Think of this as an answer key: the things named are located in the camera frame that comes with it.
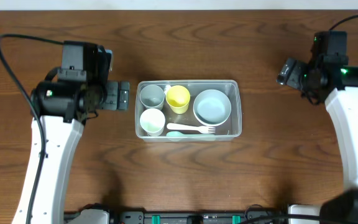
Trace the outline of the grey plastic cup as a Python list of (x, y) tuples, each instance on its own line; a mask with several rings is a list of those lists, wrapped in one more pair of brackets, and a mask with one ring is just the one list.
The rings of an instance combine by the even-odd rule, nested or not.
[(147, 85), (140, 91), (140, 101), (146, 109), (162, 110), (165, 101), (165, 93), (157, 85)]

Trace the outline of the white plastic cup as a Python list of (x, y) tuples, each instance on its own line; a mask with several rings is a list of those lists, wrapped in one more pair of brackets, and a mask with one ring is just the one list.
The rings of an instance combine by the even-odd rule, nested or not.
[(140, 116), (140, 126), (149, 136), (159, 136), (165, 127), (165, 115), (158, 109), (150, 108)]

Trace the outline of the clear plastic container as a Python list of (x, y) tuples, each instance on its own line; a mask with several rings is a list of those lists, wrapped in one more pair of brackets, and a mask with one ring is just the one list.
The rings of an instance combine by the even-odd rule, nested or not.
[[(161, 112), (165, 115), (165, 127), (161, 135), (149, 136), (140, 126), (140, 116), (147, 110), (140, 101), (140, 91), (147, 85), (157, 85), (162, 88), (165, 93), (165, 101)], [(190, 104), (188, 110), (183, 114), (176, 114), (172, 111), (166, 101), (166, 94), (169, 88), (175, 85), (181, 85), (190, 92)], [(229, 119), (222, 125), (216, 126), (214, 138), (178, 138), (166, 137), (170, 131), (167, 129), (168, 123), (185, 124), (190, 126), (204, 126), (201, 124), (193, 113), (193, 103), (198, 94), (202, 91), (214, 89), (223, 92), (231, 101), (231, 115)], [(238, 137), (242, 132), (242, 112), (239, 87), (234, 80), (156, 80), (142, 81), (138, 84), (135, 100), (135, 132), (136, 135), (146, 142), (185, 142), (185, 141), (230, 141)], [(183, 134), (200, 134), (196, 131), (179, 131)]]

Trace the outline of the yellow plastic cup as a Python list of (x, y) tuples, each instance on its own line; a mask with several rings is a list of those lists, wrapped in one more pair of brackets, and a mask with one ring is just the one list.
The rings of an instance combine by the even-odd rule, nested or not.
[(176, 114), (183, 114), (188, 110), (190, 98), (188, 89), (181, 85), (172, 86), (166, 94), (166, 101)]

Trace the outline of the light green plastic spoon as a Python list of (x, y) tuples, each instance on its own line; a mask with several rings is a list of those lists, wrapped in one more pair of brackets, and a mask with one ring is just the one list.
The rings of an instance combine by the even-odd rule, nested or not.
[(214, 134), (183, 134), (179, 131), (170, 131), (166, 134), (166, 137), (178, 137), (178, 138), (214, 138)]

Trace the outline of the grey bowl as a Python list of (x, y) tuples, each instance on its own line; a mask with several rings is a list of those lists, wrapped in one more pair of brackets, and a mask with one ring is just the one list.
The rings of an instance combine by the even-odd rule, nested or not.
[(193, 113), (224, 113), (231, 115), (231, 101), (219, 90), (209, 89), (198, 94), (193, 103)]

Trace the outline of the white bowl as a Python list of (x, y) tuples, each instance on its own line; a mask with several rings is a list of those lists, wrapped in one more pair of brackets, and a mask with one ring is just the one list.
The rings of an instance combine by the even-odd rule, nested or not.
[(229, 119), (229, 115), (224, 113), (195, 113), (195, 118), (205, 126), (216, 127), (224, 124)]

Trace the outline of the pink plastic fork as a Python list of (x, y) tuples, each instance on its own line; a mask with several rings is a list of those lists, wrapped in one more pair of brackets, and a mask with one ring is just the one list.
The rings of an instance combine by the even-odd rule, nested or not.
[(168, 123), (167, 129), (173, 131), (196, 131), (201, 134), (214, 134), (216, 132), (216, 128), (211, 126), (190, 126), (177, 123)]

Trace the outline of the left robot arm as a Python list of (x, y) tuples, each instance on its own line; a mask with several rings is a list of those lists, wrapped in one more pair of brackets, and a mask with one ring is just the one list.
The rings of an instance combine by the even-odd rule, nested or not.
[(129, 82), (42, 81), (32, 92), (39, 109), (24, 186), (13, 223), (110, 223), (110, 211), (95, 204), (74, 215), (64, 212), (76, 147), (90, 113), (126, 110)]

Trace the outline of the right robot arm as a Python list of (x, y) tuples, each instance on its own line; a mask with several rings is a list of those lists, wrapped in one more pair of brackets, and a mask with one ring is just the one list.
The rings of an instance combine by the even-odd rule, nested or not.
[(323, 103), (333, 122), (340, 150), (344, 192), (322, 205), (291, 205), (288, 223), (358, 223), (358, 67), (341, 58), (304, 63), (289, 58), (277, 82)]

